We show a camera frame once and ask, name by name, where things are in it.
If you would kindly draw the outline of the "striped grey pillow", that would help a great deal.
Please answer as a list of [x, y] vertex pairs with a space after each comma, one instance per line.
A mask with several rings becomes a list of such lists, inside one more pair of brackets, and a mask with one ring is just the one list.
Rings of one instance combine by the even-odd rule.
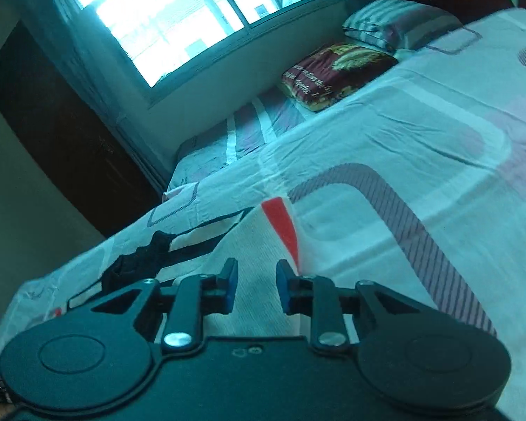
[[407, 0], [376, 0], [350, 15], [345, 35], [389, 53], [416, 51], [462, 28], [460, 20], [430, 5]]

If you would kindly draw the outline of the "window with white frame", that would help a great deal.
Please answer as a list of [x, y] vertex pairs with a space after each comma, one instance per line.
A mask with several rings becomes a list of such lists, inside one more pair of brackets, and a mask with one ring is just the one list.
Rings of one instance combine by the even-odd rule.
[[121, 73], [147, 99], [169, 84], [304, 16], [333, 21], [345, 0], [58, 0], [68, 21], [86, 30], [109, 87]]

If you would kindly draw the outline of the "dark wooden door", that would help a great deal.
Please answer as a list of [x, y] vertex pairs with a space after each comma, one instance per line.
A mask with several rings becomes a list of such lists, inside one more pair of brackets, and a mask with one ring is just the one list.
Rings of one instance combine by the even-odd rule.
[[23, 23], [0, 49], [0, 112], [47, 178], [103, 237], [159, 204], [136, 162]]

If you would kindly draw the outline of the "patterned white bed sheet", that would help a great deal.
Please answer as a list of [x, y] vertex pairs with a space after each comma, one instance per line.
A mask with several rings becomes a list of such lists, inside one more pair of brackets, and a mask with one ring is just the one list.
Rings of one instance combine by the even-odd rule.
[[286, 197], [308, 275], [372, 280], [497, 335], [500, 409], [526, 420], [526, 11], [446, 35], [14, 295], [0, 354], [156, 231]]

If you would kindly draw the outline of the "dark red folded blanket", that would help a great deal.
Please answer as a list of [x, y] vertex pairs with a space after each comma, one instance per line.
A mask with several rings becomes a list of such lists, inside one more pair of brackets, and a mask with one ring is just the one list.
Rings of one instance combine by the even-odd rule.
[[390, 54], [355, 43], [319, 48], [282, 74], [288, 94], [318, 112], [338, 103], [378, 78], [398, 60]]

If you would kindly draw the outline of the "teal left curtain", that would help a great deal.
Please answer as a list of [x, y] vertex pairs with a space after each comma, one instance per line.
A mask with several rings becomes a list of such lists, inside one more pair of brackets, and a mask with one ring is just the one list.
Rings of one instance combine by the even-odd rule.
[[91, 50], [93, 44], [86, 38], [86, 30], [65, 20], [53, 0], [13, 2], [20, 20], [68, 85], [96, 112], [156, 192], [165, 191], [169, 183], [167, 170], [132, 125], [129, 114], [109, 87], [99, 57]]

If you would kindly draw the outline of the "striped cream knit sweater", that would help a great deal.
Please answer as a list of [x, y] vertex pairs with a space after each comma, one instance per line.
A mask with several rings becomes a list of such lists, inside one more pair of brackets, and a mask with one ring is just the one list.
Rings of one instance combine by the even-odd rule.
[[66, 308], [83, 306], [143, 279], [170, 286], [188, 276], [212, 276], [226, 260], [235, 259], [234, 308], [228, 315], [207, 316], [206, 335], [309, 335], [309, 319], [286, 315], [276, 286], [276, 265], [281, 260], [291, 265], [295, 275], [308, 274], [301, 264], [302, 241], [290, 200], [275, 197], [180, 234], [156, 231], [145, 245], [118, 256], [95, 281], [70, 296]]

